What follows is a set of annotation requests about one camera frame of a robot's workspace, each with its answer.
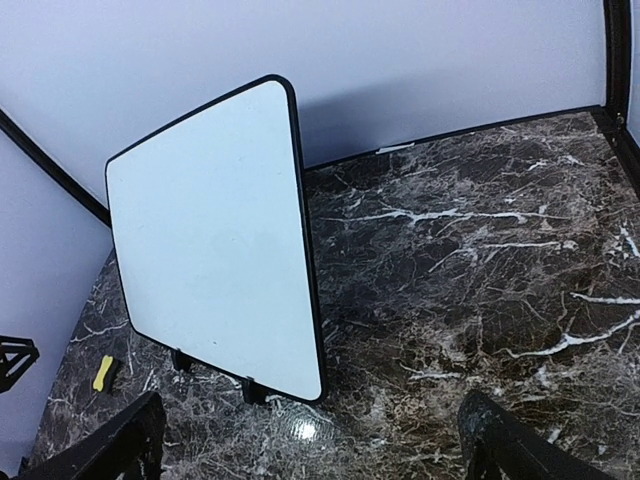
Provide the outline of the yellow black eraser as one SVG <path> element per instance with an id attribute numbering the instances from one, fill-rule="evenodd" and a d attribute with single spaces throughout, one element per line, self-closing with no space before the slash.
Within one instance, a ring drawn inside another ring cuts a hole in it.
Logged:
<path id="1" fill-rule="evenodd" d="M 119 366 L 118 359 L 105 355 L 92 382 L 92 388 L 99 393 L 109 393 L 114 385 Z"/>

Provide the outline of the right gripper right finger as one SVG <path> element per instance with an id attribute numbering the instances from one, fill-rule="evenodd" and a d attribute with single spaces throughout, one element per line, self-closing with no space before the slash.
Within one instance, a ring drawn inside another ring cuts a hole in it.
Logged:
<path id="1" fill-rule="evenodd" d="M 467 479 L 608 479 L 610 476 L 538 436 L 472 390 L 457 413 Z"/>

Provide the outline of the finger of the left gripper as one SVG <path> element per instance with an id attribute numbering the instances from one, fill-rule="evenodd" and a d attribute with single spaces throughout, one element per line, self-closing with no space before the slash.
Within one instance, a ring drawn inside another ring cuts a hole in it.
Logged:
<path id="1" fill-rule="evenodd" d="M 40 353 L 34 341 L 28 338 L 2 337 L 0 347 L 0 392 L 5 393 L 38 360 Z"/>

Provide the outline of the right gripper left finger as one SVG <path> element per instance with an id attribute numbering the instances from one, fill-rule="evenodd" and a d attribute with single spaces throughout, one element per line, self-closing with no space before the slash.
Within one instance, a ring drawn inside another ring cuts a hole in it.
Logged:
<path id="1" fill-rule="evenodd" d="M 162 398 L 146 392 L 84 440 L 20 479 L 159 479 L 166 413 Z"/>

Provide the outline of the white whiteboard black frame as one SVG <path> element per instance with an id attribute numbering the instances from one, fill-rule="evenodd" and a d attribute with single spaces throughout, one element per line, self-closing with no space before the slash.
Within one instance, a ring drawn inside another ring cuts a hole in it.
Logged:
<path id="1" fill-rule="evenodd" d="M 327 391 L 295 90 L 270 74 L 105 165 L 127 314 L 191 362 L 307 404 Z"/>

